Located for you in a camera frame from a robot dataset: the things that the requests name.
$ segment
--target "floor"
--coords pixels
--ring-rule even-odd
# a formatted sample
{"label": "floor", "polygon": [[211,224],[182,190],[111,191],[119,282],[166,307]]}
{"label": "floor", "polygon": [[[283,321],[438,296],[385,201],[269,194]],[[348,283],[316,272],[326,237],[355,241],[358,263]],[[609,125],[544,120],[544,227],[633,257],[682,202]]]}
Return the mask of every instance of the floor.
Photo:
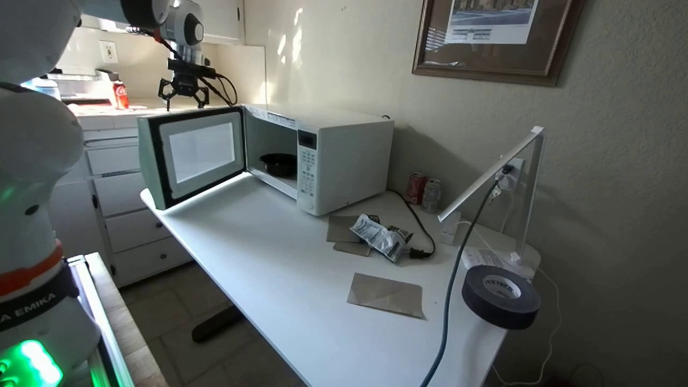
{"label": "floor", "polygon": [[230,305],[197,265],[186,265],[123,291],[169,387],[297,387],[299,376],[250,324],[207,344],[191,329]]}

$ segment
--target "white table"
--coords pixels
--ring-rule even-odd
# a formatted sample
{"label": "white table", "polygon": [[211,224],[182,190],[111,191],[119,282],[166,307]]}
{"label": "white table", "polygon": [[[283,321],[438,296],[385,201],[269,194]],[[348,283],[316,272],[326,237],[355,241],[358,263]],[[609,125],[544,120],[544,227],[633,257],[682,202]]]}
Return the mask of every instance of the white table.
{"label": "white table", "polygon": [[[334,252],[326,244],[326,217],[300,214],[289,197],[250,175],[169,211],[154,211],[147,191],[141,201],[308,386],[414,387],[423,380],[440,344],[456,245],[438,244],[434,258],[404,258],[402,265]],[[341,214],[376,214],[382,224],[412,231],[412,241],[423,244],[394,194]],[[434,217],[423,222],[438,235]],[[482,235],[499,245],[499,235]],[[425,321],[348,304],[355,274],[418,283]],[[462,282],[465,268],[456,278],[446,352],[431,386],[482,386],[504,338],[504,329],[466,307]]]}

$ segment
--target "microwave window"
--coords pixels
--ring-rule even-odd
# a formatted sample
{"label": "microwave window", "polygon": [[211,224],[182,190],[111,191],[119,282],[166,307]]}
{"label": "microwave window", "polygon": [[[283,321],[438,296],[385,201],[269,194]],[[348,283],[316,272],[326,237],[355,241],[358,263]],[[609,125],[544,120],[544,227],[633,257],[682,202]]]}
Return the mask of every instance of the microwave window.
{"label": "microwave window", "polygon": [[169,136],[175,183],[191,180],[233,161],[231,122]]}

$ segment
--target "black tape roll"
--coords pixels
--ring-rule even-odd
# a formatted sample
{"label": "black tape roll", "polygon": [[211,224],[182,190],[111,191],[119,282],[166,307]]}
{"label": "black tape roll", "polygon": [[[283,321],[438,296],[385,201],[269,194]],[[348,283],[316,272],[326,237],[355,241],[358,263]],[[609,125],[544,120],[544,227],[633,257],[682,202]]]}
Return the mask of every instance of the black tape roll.
{"label": "black tape roll", "polygon": [[477,317],[503,329],[530,326],[542,305],[525,278],[486,265],[468,268],[462,296]]}

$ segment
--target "electrical outlet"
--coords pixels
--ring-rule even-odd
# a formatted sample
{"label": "electrical outlet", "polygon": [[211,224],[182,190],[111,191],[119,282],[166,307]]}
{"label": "electrical outlet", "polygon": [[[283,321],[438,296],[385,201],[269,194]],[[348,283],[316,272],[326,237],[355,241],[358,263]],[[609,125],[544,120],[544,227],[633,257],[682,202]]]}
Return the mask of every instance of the electrical outlet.
{"label": "electrical outlet", "polygon": [[116,46],[111,40],[98,40],[98,49],[100,49],[100,60],[103,62],[117,62],[119,59],[116,55]]}
{"label": "electrical outlet", "polygon": [[511,194],[518,190],[518,183],[520,183],[520,175],[523,175],[523,168],[525,168],[525,159],[518,159],[513,157],[506,166],[513,168],[513,173],[504,175],[501,180],[499,180],[499,191],[501,194]]}

